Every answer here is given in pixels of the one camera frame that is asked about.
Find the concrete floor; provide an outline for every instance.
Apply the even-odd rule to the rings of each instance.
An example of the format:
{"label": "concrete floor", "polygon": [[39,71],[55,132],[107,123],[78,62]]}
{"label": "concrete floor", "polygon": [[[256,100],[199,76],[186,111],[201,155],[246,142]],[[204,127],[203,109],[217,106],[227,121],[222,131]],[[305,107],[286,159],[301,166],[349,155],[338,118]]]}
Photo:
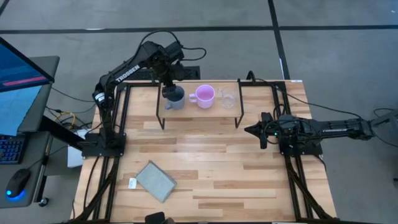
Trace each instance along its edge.
{"label": "concrete floor", "polygon": [[[398,24],[396,1],[277,0],[280,26]],[[0,17],[4,29],[86,29],[179,26],[269,26],[267,1],[261,0],[11,0]],[[59,55],[55,88],[90,99],[98,77],[129,58],[145,33],[117,34],[14,34],[2,35],[22,53]],[[176,32],[187,47],[205,47],[208,55],[199,65],[203,79],[257,77],[281,79],[273,31]],[[303,80],[312,103],[359,113],[373,119],[374,108],[398,105],[396,52],[398,30],[282,31],[291,79]],[[171,43],[167,34],[150,38]],[[194,52],[187,57],[195,57]],[[49,107],[83,111],[91,105],[52,92]],[[311,107],[315,119],[350,116]],[[91,121],[94,111],[81,114]],[[377,130],[388,141],[398,140],[388,127]],[[396,223],[398,149],[378,139],[350,139],[322,143],[330,188],[338,216],[343,220]],[[67,220],[79,171],[50,177],[45,208],[0,210],[0,223],[52,223]]]}

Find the gray mug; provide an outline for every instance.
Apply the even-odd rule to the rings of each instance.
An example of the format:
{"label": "gray mug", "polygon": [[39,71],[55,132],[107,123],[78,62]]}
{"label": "gray mug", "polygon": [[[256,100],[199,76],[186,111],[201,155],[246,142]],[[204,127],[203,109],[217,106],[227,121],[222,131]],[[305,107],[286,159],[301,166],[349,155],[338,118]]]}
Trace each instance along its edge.
{"label": "gray mug", "polygon": [[165,109],[170,110],[180,110],[185,105],[185,91],[182,87],[176,86],[175,88],[176,96],[173,99],[167,99]]}

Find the blue keyboard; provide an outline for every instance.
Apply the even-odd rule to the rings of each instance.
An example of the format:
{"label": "blue keyboard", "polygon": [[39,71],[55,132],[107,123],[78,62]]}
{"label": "blue keyboard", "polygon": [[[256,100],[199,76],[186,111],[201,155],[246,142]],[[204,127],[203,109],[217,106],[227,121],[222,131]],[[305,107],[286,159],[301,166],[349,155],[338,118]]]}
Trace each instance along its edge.
{"label": "blue keyboard", "polygon": [[21,163],[25,150],[25,139],[25,135],[0,135],[0,165]]}

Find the computer monitor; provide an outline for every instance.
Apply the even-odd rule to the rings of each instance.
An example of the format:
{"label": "computer monitor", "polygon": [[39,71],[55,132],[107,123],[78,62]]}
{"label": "computer monitor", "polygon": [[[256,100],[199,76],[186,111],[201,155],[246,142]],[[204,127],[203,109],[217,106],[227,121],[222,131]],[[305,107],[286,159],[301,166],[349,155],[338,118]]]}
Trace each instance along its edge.
{"label": "computer monitor", "polygon": [[0,92],[50,82],[53,77],[0,37]]}

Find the glass cup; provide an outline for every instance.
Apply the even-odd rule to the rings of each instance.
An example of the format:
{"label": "glass cup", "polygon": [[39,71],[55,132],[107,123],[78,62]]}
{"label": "glass cup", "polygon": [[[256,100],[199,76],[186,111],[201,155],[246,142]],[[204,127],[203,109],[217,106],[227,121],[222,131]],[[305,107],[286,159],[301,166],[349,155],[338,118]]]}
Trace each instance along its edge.
{"label": "glass cup", "polygon": [[232,108],[238,97],[238,89],[236,86],[226,86],[221,89],[222,105],[225,108]]}

